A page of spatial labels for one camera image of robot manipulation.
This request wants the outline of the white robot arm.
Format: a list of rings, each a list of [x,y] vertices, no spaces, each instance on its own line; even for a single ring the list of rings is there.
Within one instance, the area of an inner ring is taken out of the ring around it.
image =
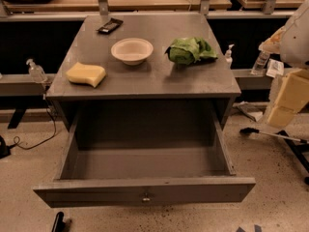
[[[309,0],[304,0],[286,24],[259,45],[261,51],[278,54],[293,68],[309,68]]]

